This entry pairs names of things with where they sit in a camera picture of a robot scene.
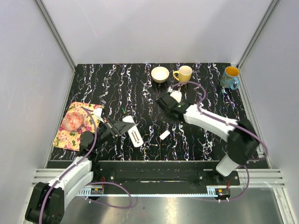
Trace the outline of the white battery cover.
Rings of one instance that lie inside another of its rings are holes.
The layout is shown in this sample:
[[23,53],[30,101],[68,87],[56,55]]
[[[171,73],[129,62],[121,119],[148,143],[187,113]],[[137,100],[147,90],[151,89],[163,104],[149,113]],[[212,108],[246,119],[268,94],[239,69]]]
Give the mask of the white battery cover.
[[170,131],[166,130],[159,137],[161,140],[164,140],[169,134],[170,134]]

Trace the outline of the white remote control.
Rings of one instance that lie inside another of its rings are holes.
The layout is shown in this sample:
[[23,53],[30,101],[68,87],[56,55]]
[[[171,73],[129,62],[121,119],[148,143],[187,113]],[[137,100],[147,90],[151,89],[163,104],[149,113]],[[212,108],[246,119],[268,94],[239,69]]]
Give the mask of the white remote control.
[[144,144],[144,141],[140,135],[140,132],[134,122],[134,119],[132,116],[126,116],[122,119],[123,122],[127,123],[133,123],[134,126],[128,130],[128,135],[133,143],[134,147],[141,147]]

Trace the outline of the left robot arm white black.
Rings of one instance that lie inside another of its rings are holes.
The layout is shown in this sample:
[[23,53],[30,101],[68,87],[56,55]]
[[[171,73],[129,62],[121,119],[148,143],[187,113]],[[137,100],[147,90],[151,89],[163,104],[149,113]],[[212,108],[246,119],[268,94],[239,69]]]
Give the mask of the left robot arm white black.
[[99,157],[93,151],[111,137],[119,137],[135,126],[133,121],[102,120],[95,132],[84,131],[79,139],[79,155],[60,175],[51,181],[38,182],[32,191],[25,220],[34,224],[59,224],[71,200],[89,184],[100,177]]

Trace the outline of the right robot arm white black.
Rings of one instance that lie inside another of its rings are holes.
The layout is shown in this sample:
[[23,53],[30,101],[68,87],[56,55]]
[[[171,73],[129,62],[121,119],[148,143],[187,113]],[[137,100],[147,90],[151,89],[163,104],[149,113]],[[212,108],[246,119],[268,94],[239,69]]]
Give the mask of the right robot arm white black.
[[248,119],[238,121],[222,117],[201,109],[199,104],[178,101],[173,93],[164,94],[156,103],[167,117],[208,130],[227,142],[227,154],[216,166],[216,171],[222,176],[228,176],[240,165],[245,165],[260,145]]

